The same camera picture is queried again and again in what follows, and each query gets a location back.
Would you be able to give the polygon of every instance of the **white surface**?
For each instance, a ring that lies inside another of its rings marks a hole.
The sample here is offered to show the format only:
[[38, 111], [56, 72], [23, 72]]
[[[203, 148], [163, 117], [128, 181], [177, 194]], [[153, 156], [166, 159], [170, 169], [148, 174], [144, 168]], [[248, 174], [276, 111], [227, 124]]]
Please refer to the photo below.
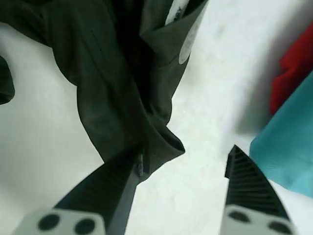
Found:
[[[312, 9], [310, 0], [210, 1], [169, 125], [187, 153], [138, 187], [127, 235], [218, 234], [227, 153], [235, 143], [248, 152], [266, 124], [278, 60], [311, 23]], [[75, 87], [51, 49], [0, 25], [0, 54], [16, 88], [0, 106], [0, 234], [7, 235], [101, 160], [78, 118]], [[299, 234], [312, 234], [313, 200], [275, 188]]]

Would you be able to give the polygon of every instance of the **garment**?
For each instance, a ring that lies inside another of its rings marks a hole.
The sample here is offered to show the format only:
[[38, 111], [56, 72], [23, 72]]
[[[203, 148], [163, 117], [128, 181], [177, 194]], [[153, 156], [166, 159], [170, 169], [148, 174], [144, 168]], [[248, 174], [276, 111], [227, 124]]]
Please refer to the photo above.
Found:
[[294, 42], [281, 58], [284, 73], [272, 84], [270, 112], [275, 114], [301, 82], [313, 70], [313, 24]]
[[269, 179], [313, 198], [313, 72], [252, 142], [250, 157]]
[[[81, 122], [104, 162], [140, 145], [144, 180], [184, 153], [166, 125], [187, 65], [179, 53], [206, 2], [190, 0], [165, 26], [168, 0], [0, 0], [0, 22], [52, 47], [60, 71], [77, 86]], [[0, 69], [5, 103], [14, 87], [3, 59]]]

